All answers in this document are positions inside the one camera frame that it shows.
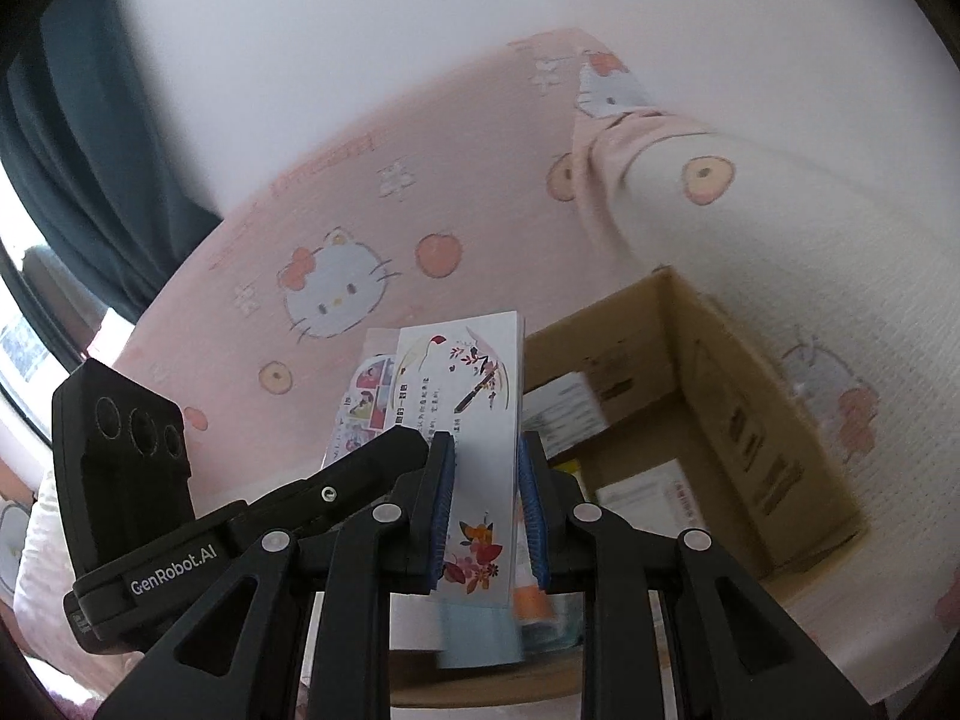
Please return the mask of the white illustrated card pack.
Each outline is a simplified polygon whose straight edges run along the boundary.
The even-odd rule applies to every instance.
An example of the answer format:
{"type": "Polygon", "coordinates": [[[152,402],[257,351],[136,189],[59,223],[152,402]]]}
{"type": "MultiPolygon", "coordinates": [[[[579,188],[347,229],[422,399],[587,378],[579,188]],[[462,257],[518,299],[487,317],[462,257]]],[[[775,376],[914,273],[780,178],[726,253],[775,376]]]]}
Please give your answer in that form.
{"type": "Polygon", "coordinates": [[[516,312],[398,332],[387,422],[454,439],[439,600],[477,606],[511,600],[521,383],[523,319],[516,312]]]}

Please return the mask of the pink Hello Kitty bedsheet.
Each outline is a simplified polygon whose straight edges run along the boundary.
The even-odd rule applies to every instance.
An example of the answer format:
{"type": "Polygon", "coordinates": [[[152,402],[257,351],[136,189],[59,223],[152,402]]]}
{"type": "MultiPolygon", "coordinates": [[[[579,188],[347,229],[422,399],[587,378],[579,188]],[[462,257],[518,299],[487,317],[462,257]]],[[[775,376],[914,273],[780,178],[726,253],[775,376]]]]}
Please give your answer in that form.
{"type": "Polygon", "coordinates": [[[434,83],[229,215],[119,366],[187,419],[201,511],[314,470],[373,328],[516,312],[527,340],[661,270],[811,417],[862,527],[789,613],[880,699],[958,603],[958,255],[877,193],[656,109],[579,31],[434,83]]]}

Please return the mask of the dark curtain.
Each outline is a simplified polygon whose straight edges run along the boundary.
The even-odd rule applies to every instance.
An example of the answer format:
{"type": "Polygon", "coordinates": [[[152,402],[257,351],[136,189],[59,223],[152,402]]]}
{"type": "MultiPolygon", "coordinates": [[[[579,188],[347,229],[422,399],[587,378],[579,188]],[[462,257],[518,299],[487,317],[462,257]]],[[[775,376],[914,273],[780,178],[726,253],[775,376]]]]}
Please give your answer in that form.
{"type": "Polygon", "coordinates": [[[220,218],[179,182],[117,0],[53,0],[2,76],[2,164],[55,255],[135,323],[220,218]]]}

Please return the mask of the cartoon sticker sheet pack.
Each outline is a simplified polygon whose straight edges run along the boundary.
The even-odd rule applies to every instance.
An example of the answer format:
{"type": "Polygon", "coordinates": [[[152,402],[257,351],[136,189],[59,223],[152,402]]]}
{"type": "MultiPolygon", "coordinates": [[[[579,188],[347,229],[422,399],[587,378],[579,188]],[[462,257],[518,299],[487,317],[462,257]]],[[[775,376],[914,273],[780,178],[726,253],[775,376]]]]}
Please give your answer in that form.
{"type": "Polygon", "coordinates": [[[386,429],[397,340],[395,328],[373,328],[366,333],[358,367],[338,405],[322,468],[370,444],[386,429]]]}

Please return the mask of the brown cardboard box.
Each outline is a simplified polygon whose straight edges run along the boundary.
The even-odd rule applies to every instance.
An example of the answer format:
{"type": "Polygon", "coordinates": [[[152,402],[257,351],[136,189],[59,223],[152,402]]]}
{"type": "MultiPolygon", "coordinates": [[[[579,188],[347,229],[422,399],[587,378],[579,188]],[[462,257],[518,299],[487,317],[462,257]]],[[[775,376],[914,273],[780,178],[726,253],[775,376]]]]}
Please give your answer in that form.
{"type": "MultiPolygon", "coordinates": [[[[703,528],[783,608],[861,532],[850,489],[778,369],[675,271],[532,335],[529,394],[563,377],[584,383],[605,418],[566,454],[584,499],[643,532],[703,528]]],[[[583,650],[462,676],[397,655],[391,699],[402,709],[583,699],[583,650]]]]}

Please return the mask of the orange white pen pack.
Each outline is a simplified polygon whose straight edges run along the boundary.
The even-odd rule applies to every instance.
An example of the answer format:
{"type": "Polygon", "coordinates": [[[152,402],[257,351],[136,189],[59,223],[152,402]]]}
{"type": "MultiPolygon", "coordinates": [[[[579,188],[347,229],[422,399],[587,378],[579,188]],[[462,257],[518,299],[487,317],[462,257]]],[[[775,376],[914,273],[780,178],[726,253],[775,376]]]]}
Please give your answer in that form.
{"type": "Polygon", "coordinates": [[[519,567],[514,576],[512,611],[521,626],[556,621],[550,596],[540,589],[534,575],[526,567],[519,567]]]}

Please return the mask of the light blue case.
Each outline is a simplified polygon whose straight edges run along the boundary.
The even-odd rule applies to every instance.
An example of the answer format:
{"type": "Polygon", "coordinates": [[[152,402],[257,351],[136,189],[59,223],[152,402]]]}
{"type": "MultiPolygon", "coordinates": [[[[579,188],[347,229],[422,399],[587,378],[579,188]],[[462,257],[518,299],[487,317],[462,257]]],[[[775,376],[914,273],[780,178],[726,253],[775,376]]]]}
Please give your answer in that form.
{"type": "Polygon", "coordinates": [[[524,660],[523,638],[505,606],[444,601],[439,619],[443,647],[438,663],[444,670],[505,667],[524,660]]]}

